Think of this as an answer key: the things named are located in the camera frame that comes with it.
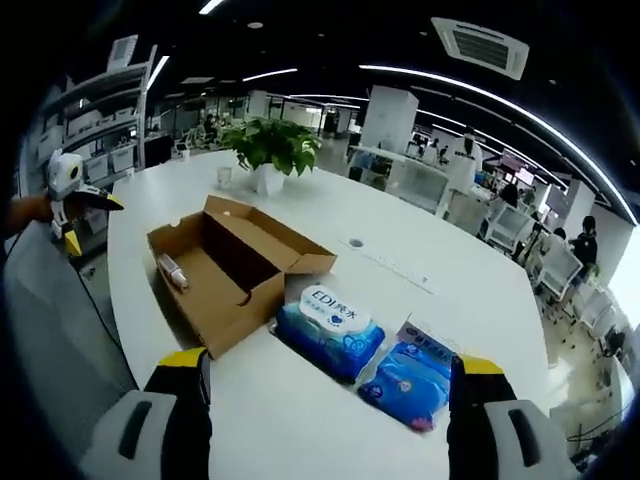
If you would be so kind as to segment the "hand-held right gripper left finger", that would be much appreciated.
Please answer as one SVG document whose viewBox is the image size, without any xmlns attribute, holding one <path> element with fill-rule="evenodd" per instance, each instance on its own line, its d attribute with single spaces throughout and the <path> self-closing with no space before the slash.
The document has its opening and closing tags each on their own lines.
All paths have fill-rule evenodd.
<svg viewBox="0 0 640 480">
<path fill-rule="evenodd" d="M 95 425 L 80 468 L 87 479 L 207 479 L 210 356 L 204 347 L 174 352 Z"/>
</svg>

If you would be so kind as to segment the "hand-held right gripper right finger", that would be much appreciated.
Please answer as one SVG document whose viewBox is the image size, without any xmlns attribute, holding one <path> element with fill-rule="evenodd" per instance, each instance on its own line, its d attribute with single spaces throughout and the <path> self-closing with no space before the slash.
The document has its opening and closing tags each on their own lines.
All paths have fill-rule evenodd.
<svg viewBox="0 0 640 480">
<path fill-rule="evenodd" d="M 447 428 L 451 479 L 576 479 L 566 440 L 533 402 L 518 399 L 489 360 L 451 362 Z"/>
</svg>

